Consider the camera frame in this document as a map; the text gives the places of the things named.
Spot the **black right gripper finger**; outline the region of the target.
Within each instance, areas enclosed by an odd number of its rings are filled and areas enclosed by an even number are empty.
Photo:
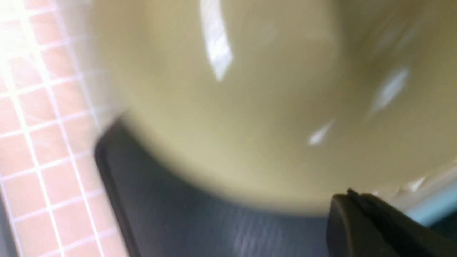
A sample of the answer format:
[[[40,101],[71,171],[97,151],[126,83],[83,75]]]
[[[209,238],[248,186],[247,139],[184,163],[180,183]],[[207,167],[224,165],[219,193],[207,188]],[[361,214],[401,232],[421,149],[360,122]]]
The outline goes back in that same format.
[[[456,243],[372,194],[335,194],[326,243],[331,257],[455,257]]]

